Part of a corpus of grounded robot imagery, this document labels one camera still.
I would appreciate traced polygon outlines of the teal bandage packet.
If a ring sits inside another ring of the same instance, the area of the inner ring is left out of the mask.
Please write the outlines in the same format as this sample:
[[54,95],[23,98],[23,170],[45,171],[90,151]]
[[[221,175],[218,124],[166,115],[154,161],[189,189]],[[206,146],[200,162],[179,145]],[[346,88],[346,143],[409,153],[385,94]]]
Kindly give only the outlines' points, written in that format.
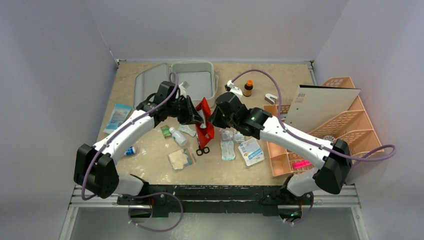
[[178,130],[190,135],[191,137],[195,137],[197,135],[197,132],[193,129],[191,129],[188,125],[179,125]]

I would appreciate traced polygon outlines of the red first aid pouch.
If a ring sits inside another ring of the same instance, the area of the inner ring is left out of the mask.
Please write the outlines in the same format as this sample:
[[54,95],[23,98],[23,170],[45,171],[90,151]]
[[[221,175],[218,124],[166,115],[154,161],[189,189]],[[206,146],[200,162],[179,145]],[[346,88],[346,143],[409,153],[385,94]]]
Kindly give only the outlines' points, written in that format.
[[207,144],[215,138],[214,126],[208,121],[208,118],[212,115],[208,101],[204,97],[201,102],[195,107],[198,113],[202,113],[204,116],[203,123],[196,124],[196,134],[198,138],[198,145],[201,150],[207,147]]

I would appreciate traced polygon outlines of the clear teal swab packet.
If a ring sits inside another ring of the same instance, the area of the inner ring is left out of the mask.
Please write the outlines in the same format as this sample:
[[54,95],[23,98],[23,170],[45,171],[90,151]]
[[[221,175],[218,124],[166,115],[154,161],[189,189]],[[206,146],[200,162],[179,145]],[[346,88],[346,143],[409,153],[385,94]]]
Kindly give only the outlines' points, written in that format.
[[221,141],[221,159],[223,161],[232,161],[236,158],[235,146],[233,141]]

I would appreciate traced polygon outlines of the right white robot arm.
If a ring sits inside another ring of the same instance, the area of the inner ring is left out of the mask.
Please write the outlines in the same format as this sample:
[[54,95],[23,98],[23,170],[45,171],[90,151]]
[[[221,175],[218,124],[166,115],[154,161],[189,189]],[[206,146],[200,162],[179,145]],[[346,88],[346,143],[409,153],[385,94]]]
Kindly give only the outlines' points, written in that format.
[[262,108],[247,108],[232,92],[217,97],[215,105],[208,118],[215,127],[234,128],[244,136],[279,145],[313,165],[312,169],[286,180],[280,191],[284,202],[292,204],[315,190],[333,195],[341,192],[352,167],[349,147],[344,140],[332,143],[318,139],[284,124],[280,118]]

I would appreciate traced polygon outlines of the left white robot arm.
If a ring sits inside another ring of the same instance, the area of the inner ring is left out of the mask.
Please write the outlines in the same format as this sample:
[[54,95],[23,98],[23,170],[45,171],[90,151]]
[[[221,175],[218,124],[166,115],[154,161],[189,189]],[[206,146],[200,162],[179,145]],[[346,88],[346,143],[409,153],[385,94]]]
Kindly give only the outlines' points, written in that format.
[[147,182],[135,175],[118,174],[116,164],[137,140],[168,117],[176,118],[182,125],[204,123],[190,96],[182,95],[175,83],[163,81],[157,92],[139,103],[131,116],[106,138],[78,148],[74,182],[102,199],[120,194],[129,195],[138,205],[146,203]]

